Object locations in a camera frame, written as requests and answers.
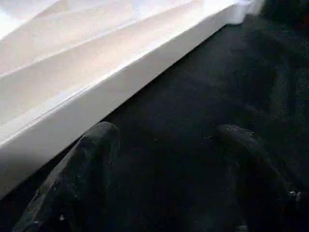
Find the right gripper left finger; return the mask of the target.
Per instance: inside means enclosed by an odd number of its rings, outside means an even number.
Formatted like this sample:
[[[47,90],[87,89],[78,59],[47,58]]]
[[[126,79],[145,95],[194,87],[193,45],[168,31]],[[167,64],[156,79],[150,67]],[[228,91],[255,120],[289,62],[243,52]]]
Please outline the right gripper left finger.
[[[101,232],[120,131],[110,122],[87,130],[46,180],[14,232]]]

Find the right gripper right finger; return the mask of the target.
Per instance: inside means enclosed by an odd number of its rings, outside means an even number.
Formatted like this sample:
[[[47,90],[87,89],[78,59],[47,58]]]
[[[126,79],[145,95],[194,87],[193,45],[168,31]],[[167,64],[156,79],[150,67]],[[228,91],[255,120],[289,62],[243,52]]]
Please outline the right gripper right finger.
[[[232,124],[217,127],[227,171],[249,232],[307,232],[309,187],[254,132]]]

